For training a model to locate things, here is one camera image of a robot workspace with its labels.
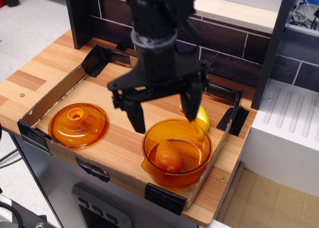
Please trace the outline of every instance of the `orange glass bowl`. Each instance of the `orange glass bowl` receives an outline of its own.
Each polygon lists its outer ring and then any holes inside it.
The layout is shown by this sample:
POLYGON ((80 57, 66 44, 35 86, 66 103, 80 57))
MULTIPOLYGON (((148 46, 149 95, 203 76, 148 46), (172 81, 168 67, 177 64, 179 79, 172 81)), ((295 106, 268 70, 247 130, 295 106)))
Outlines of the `orange glass bowl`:
POLYGON ((99 142, 108 127, 109 118, 102 108, 88 103, 76 103, 53 116, 48 133, 61 145, 79 150, 99 142))
POLYGON ((168 187, 187 187, 196 183, 212 157, 212 142, 199 126, 186 120, 167 119, 147 130, 142 141, 142 167, 159 184, 168 187), (182 166, 176 173, 156 165, 156 151, 160 141, 171 142, 182 157, 182 166))

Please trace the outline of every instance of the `cardboard tray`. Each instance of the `cardboard tray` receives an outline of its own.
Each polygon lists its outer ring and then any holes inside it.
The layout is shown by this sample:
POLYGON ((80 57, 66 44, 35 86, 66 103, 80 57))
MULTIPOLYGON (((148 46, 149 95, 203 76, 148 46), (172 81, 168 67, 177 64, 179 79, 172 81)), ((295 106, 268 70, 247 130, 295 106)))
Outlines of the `cardboard tray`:
MULTIPOLYGON (((218 102, 214 102, 217 104, 223 104, 224 101, 225 104, 222 107, 226 111, 222 112, 221 116, 217 116, 217 119, 220 119, 217 125, 217 128, 221 130, 219 135, 212 137, 210 134, 215 144, 213 157, 194 186, 187 189, 162 187, 151 179, 150 175, 141 167, 143 135, 134 132, 124 112, 113 108, 111 92, 106 89, 109 81, 121 75, 123 71, 128 71, 136 63, 136 58, 96 45, 77 68, 52 88, 19 120, 18 127, 25 142, 81 167, 104 182, 111 181, 180 215, 194 201, 228 132, 232 130, 232 133, 239 133, 238 129, 240 131, 245 121, 245 117, 235 119, 239 116, 238 114, 243 117, 242 114, 245 113, 240 106, 241 92, 213 84, 209 85, 205 94, 216 98, 218 102), (114 63, 117 65, 111 69, 109 66, 114 63), (87 149, 73 151, 54 141, 47 134, 47 125, 57 111, 77 102, 94 103, 105 109, 110 119, 110 127, 101 142, 87 149)), ((161 100, 168 104, 165 109, 169 107, 168 110, 173 110, 173 112, 163 112, 162 108, 158 108, 159 104, 154 101, 146 102, 146 127, 150 127, 157 121, 171 118, 172 115, 177 116, 178 106, 176 104, 179 103, 177 99, 173 97, 173 99, 161 100)))

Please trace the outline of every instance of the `screw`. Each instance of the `screw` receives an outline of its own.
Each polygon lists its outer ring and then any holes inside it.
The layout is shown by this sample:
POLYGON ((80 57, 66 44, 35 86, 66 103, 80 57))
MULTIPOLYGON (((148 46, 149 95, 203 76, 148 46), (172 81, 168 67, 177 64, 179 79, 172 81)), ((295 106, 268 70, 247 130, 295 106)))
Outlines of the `screw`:
POLYGON ((36 224, 35 228, 44 228, 44 224, 42 222, 39 222, 36 224))

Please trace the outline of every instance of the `robotic arm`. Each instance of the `robotic arm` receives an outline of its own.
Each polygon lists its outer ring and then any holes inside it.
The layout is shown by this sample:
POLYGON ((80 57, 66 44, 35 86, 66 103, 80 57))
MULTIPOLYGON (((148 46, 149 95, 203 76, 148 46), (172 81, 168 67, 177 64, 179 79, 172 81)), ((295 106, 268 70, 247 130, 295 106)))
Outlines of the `robotic arm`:
POLYGON ((175 55, 177 28, 195 13, 194 0, 126 0, 132 11, 131 38, 139 62, 108 84, 115 108, 127 112, 136 132, 144 133, 141 102, 180 94, 189 121, 195 119, 201 93, 208 86, 209 62, 175 55))

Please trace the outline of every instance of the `brick wall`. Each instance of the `brick wall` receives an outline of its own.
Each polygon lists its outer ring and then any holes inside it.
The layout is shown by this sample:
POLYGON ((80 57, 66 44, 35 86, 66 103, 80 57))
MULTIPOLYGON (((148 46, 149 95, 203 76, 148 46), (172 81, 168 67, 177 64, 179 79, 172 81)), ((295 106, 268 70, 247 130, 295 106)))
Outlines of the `brick wall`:
MULTIPOLYGON (((131 12, 125 0, 88 0, 95 37, 134 48, 131 42, 131 12)), ((200 36, 200 49, 194 56, 211 61, 210 73, 256 87, 270 34, 192 16, 189 23, 200 36)), ((195 46, 191 36, 178 31, 180 50, 195 46)))
POLYGON ((270 78, 319 92, 319 37, 287 29, 270 78))

